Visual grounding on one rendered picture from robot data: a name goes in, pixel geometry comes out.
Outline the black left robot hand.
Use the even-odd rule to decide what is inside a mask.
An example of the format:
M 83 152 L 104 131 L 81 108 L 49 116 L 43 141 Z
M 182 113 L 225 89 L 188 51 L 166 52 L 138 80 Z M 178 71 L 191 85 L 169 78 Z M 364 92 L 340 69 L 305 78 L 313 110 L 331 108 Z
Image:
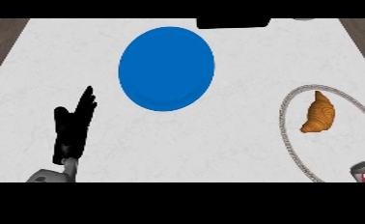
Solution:
M 53 163 L 62 165 L 68 158 L 78 159 L 84 152 L 89 126 L 98 107 L 93 87 L 89 86 L 77 103 L 76 110 L 70 112 L 65 107 L 55 109 L 56 144 Z

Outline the blue round plate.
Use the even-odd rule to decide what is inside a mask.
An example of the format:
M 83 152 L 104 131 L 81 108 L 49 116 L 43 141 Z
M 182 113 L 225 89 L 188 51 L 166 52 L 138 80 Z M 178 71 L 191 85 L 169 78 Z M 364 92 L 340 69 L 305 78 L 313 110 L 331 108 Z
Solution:
M 120 86 L 142 108 L 176 111 L 206 94 L 214 70 L 213 49 L 200 35 L 182 27 L 158 27 L 144 32 L 124 49 Z

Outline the white round placemat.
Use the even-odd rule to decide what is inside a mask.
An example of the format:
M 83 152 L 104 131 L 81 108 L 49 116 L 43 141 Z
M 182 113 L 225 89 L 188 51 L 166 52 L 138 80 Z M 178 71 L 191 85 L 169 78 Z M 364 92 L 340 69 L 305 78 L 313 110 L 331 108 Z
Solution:
M 336 108 L 333 126 L 321 132 L 302 133 L 300 123 L 287 125 L 287 110 L 299 94 L 319 91 Z M 343 91 L 324 85 L 303 85 L 282 100 L 279 132 L 288 155 L 313 182 L 355 182 L 355 164 L 365 161 L 365 105 Z

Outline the red and grey can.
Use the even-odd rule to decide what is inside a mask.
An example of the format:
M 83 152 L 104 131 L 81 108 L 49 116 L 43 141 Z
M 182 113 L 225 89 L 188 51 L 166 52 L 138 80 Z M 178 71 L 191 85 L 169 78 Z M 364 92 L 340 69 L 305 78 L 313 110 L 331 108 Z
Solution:
M 365 182 L 365 161 L 350 167 L 350 174 L 358 182 Z

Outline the black appliance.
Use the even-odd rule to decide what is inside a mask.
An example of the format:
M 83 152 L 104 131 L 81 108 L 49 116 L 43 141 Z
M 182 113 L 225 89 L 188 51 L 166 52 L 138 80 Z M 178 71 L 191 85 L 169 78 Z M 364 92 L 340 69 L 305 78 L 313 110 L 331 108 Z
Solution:
M 200 29 L 235 29 L 235 28 L 257 28 L 265 27 L 269 23 L 269 18 L 198 18 L 197 27 Z

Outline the brown croissant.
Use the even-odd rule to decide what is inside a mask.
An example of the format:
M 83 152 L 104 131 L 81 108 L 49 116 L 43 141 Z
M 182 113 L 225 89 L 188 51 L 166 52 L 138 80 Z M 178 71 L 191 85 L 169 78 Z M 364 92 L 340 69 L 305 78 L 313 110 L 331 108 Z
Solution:
M 302 126 L 302 133 L 321 132 L 328 130 L 336 119 L 336 107 L 324 94 L 315 92 L 315 100 L 308 108 L 306 122 Z

